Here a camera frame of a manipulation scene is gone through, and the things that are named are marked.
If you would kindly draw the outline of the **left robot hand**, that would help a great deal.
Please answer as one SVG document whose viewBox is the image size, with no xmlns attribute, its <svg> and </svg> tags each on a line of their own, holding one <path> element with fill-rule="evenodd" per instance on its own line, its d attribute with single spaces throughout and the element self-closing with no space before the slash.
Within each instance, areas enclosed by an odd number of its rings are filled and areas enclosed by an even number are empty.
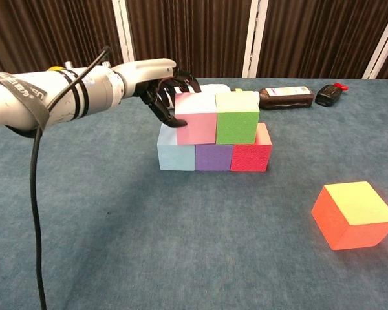
<svg viewBox="0 0 388 310">
<path fill-rule="evenodd" d="M 168 58 L 130 61 L 112 68 L 124 83 L 123 98 L 139 97 L 153 114 L 171 128 L 185 127 L 187 121 L 177 119 L 169 111 L 175 106 L 176 91 L 200 93 L 197 79 Z"/>
</svg>

